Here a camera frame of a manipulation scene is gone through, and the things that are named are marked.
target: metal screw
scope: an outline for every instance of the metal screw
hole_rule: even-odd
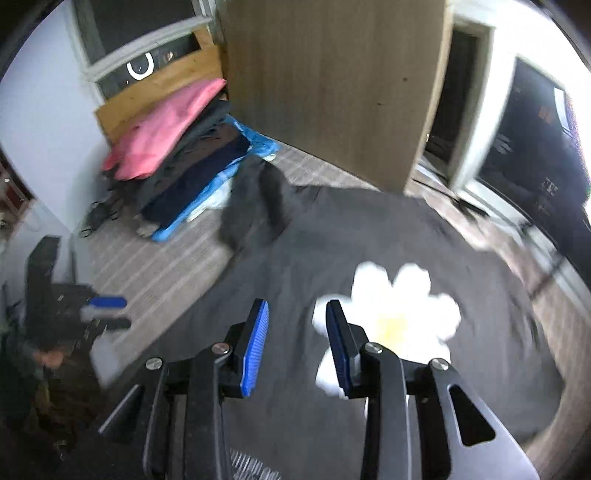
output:
[[[433,360],[431,360],[431,365],[433,366],[433,368],[437,368],[438,370],[442,371],[445,371],[449,368],[447,360],[444,360],[443,358],[434,358]]]
[[[162,359],[158,358],[157,356],[148,358],[146,361],[146,368],[148,370],[160,370],[162,368]]]
[[[216,343],[212,347],[212,352],[216,355],[226,355],[230,351],[230,346],[227,343]]]
[[[369,342],[365,344],[365,351],[369,353],[382,353],[384,350],[379,343]]]

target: pink pillow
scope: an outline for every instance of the pink pillow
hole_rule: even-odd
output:
[[[115,172],[117,180],[152,175],[225,84],[224,79],[198,80],[162,100],[113,146],[103,163],[103,171],[119,164]]]

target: wooden cabinet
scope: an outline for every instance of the wooden cabinet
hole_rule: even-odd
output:
[[[452,31],[447,2],[221,3],[236,117],[401,192],[443,84]]]

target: blue gripper pad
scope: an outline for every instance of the blue gripper pad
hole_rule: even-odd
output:
[[[269,329],[269,304],[264,300],[260,301],[251,337],[246,347],[242,364],[242,381],[240,389],[244,397],[250,396],[256,385],[259,366],[261,364],[262,351],[265,347],[267,330]]]
[[[345,395],[349,396],[352,382],[349,355],[343,333],[350,334],[350,332],[345,314],[338,300],[331,300],[326,304],[326,331],[329,334],[330,350],[332,351],[333,361],[335,362],[339,386],[343,389]]]
[[[88,305],[99,309],[124,309],[127,306],[125,297],[93,297]]]

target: flower plush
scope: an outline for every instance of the flower plush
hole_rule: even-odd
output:
[[[371,262],[355,270],[351,296],[325,295],[316,300],[312,324],[326,332],[326,304],[338,300],[349,323],[362,326],[369,341],[378,342],[400,358],[426,364],[432,358],[450,361],[446,343],[456,333],[460,309],[447,294],[430,295],[427,270],[403,265],[393,282],[383,267]],[[328,395],[344,397],[330,348],[318,367],[316,385]]]

